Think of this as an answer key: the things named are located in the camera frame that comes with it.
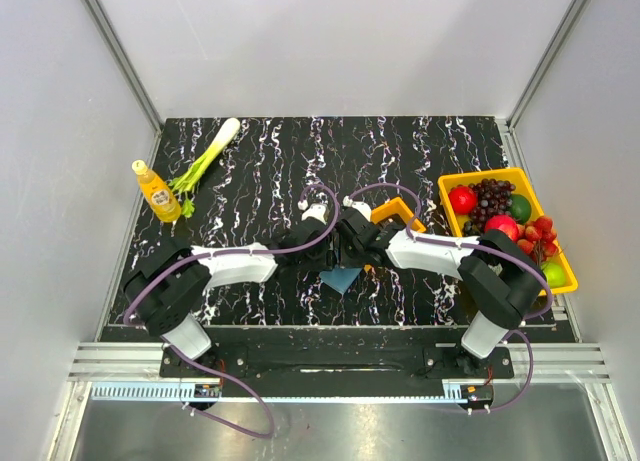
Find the yellow bottle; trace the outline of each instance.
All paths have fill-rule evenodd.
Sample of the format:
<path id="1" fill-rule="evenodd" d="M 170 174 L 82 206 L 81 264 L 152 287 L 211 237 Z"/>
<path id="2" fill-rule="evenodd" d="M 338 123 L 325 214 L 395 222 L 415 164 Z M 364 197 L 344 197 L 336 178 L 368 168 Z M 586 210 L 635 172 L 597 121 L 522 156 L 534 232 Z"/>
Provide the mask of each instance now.
<path id="1" fill-rule="evenodd" d="M 142 160 L 134 161 L 131 165 L 138 175 L 138 184 L 145 199 L 160 221 L 172 223 L 180 217 L 180 203 L 173 195 L 167 183 L 158 176 Z"/>

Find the red apple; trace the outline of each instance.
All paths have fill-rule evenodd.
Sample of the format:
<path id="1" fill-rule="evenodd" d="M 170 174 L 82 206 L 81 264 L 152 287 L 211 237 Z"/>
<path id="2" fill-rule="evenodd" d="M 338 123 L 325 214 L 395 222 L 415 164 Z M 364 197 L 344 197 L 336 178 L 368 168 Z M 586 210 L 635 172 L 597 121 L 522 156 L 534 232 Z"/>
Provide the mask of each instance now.
<path id="1" fill-rule="evenodd" d="M 518 224 L 515 219 L 507 216 L 506 214 L 499 214 L 487 221 L 487 224 L 484 227 L 484 232 L 486 233 L 490 229 L 498 229 L 502 231 L 509 236 L 511 241 L 514 243 L 518 241 Z"/>
<path id="2" fill-rule="evenodd" d="M 469 214 L 478 204 L 478 197 L 471 188 L 458 186 L 449 193 L 449 201 L 456 214 Z"/>

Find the orange container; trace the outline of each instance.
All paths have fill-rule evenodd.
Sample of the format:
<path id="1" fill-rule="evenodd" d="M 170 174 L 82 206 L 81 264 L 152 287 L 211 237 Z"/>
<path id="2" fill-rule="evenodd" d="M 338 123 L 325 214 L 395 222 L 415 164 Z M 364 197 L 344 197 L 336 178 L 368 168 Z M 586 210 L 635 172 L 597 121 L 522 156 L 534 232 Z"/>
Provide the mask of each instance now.
<path id="1" fill-rule="evenodd" d="M 509 181 L 511 184 L 515 184 L 516 194 L 521 194 L 531 204 L 531 219 L 537 219 L 539 216 L 544 214 L 542 211 L 542 207 L 536 198 L 536 194 L 531 187 L 531 183 L 527 179 L 527 175 L 520 168 L 506 168 L 506 169 L 493 169 L 491 171 L 474 171 L 472 173 L 460 173 L 460 174 L 448 174 L 446 176 L 440 176 L 438 179 L 438 187 L 440 188 L 440 200 L 442 205 L 444 206 L 444 211 L 447 215 L 447 220 L 449 221 L 449 226 L 451 226 L 451 230 L 453 231 L 454 236 L 462 236 L 462 226 L 465 222 L 469 220 L 469 216 L 467 215 L 459 215 L 453 211 L 453 207 L 449 202 L 449 191 L 451 191 L 456 186 L 462 184 L 463 186 L 467 186 L 470 183 L 479 183 L 484 178 L 495 178 L 498 181 Z M 556 239 L 554 243 L 560 247 L 558 244 L 558 240 Z M 562 251 L 559 254 L 555 255 L 551 258 L 551 261 L 559 264 L 564 271 L 567 282 L 564 286 L 559 286 L 557 288 L 553 288 L 551 292 L 553 294 L 563 294 L 570 293 L 578 289 L 578 280 L 573 274 L 573 270 L 569 265 L 569 261 L 567 261 L 567 257 L 564 255 Z"/>
<path id="2" fill-rule="evenodd" d="M 388 203 L 385 203 L 374 209 L 371 212 L 371 222 L 373 224 L 378 224 L 385 219 L 392 217 L 394 214 L 400 216 L 400 219 L 404 221 L 405 225 L 411 218 L 413 218 L 413 211 L 411 211 L 411 209 L 409 209 L 409 206 L 407 206 L 402 198 L 398 196 L 396 198 L 393 198 Z M 418 233 L 424 233 L 427 230 L 427 228 L 424 227 L 424 224 L 422 224 L 419 219 L 415 219 L 413 221 L 411 229 L 417 231 Z"/>

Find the blue cloth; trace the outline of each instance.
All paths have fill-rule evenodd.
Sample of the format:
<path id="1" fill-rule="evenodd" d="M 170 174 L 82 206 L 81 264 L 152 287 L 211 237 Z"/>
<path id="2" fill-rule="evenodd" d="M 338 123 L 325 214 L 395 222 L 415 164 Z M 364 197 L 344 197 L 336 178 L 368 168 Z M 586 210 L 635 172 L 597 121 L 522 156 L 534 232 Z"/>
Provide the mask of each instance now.
<path id="1" fill-rule="evenodd" d="M 332 287 L 340 294 L 346 293 L 353 284 L 362 268 L 333 268 L 331 271 L 322 271 L 320 279 L 327 286 Z"/>

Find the table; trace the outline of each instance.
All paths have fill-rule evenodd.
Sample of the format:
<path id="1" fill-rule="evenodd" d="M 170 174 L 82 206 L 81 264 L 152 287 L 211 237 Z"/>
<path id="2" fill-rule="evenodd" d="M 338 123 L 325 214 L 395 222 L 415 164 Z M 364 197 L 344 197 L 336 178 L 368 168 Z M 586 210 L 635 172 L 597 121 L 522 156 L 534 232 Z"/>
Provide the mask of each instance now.
<path id="1" fill-rule="evenodd" d="M 299 220 L 303 187 L 324 183 L 339 199 L 375 183 L 400 183 L 425 205 L 430 232 L 450 234 L 440 206 L 438 177 L 507 165 L 491 117 L 241 118 L 233 143 L 211 165 L 195 197 L 196 212 L 175 225 L 161 223 L 143 204 L 123 272 L 148 256 L 165 236 L 193 245 L 238 246 L 268 239 Z M 221 118 L 169 119 L 153 164 L 166 180 L 182 174 L 209 146 Z M 378 190 L 372 206 L 395 197 Z M 310 202 L 326 200 L 313 194 Z M 108 325 L 122 324 L 127 301 L 118 291 Z M 466 325 L 476 308 L 452 278 L 412 270 L 376 268 L 361 273 L 342 296 L 316 273 L 272 278 L 263 285 L 211 290 L 195 310 L 205 325 L 429 326 Z"/>

